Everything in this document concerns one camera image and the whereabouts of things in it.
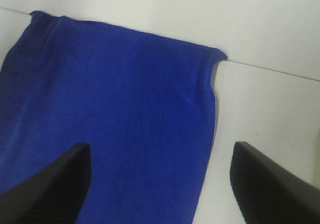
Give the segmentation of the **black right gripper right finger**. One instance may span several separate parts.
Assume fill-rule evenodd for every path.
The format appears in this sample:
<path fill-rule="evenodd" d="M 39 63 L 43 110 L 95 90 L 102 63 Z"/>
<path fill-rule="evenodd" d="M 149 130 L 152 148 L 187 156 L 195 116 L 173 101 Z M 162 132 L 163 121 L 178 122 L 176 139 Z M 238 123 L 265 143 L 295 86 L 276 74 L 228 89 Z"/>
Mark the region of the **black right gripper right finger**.
<path fill-rule="evenodd" d="M 318 224 L 320 191 L 247 142 L 236 142 L 230 184 L 247 224 Z"/>

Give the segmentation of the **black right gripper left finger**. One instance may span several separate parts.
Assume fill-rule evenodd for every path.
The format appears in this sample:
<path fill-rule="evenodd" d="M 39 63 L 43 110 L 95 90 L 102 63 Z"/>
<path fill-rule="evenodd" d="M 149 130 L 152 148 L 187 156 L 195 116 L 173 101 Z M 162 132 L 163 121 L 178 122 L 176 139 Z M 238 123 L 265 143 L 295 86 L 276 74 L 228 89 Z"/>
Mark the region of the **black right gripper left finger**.
<path fill-rule="evenodd" d="M 74 145 L 34 176 L 0 195 L 2 224 L 74 224 L 91 183 L 91 148 Z"/>

